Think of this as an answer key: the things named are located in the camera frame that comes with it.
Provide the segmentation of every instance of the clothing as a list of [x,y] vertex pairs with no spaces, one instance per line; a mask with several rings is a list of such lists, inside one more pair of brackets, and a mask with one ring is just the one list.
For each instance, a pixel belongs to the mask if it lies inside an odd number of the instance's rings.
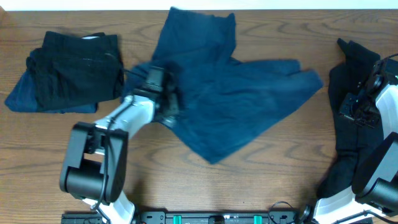
[[[94,113],[97,102],[122,92],[116,35],[81,39],[46,32],[42,47],[31,52],[26,65],[20,85],[5,102],[13,111]],[[28,94],[34,94],[34,100]]]
[[331,197],[351,186],[356,168],[383,140],[381,122],[374,128],[360,127],[339,116],[339,108],[347,93],[357,95],[359,82],[370,75],[380,55],[350,41],[338,39],[346,62],[330,71],[329,99],[336,131],[337,160],[317,191],[318,198]]
[[[163,122],[187,146],[216,163],[297,110],[322,81],[296,60],[242,63],[235,49],[234,14],[215,17],[171,8],[152,61],[132,69],[147,75],[163,67],[177,79],[180,114]],[[124,94],[143,79],[128,74]]]

